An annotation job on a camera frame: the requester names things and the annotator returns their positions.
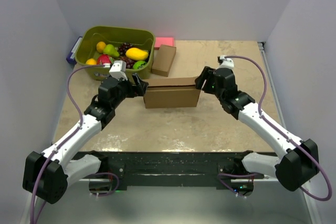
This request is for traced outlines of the large cardboard box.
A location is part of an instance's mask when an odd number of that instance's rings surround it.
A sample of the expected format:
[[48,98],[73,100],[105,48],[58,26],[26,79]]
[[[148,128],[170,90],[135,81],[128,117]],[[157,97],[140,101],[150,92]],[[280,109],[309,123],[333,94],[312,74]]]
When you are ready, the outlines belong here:
[[147,79],[143,97],[147,109],[193,108],[198,104],[200,90],[195,77]]

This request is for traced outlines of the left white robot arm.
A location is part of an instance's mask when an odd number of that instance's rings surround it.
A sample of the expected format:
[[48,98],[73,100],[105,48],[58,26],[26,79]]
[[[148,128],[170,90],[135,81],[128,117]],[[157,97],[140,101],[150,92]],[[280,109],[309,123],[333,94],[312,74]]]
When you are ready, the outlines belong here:
[[23,178],[26,191],[54,204],[77,181],[90,175],[103,178],[108,174],[109,165],[96,152],[75,161],[73,157],[111,122],[124,99],[145,95],[149,84],[137,74],[132,79],[128,80],[122,72],[107,77],[68,133],[41,153],[31,152],[27,156]]

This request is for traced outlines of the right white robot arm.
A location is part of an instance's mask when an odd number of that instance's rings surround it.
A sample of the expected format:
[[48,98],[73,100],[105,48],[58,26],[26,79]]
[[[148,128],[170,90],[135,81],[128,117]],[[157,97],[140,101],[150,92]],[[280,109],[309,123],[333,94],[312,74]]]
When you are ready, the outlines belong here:
[[238,89],[231,69],[205,67],[195,79],[198,90],[213,94],[223,110],[256,132],[276,156],[246,151],[234,165],[234,173],[246,178],[251,173],[275,177],[281,185],[295,191],[319,173],[314,161],[319,160],[317,144],[288,133],[269,115],[258,110],[258,103]]

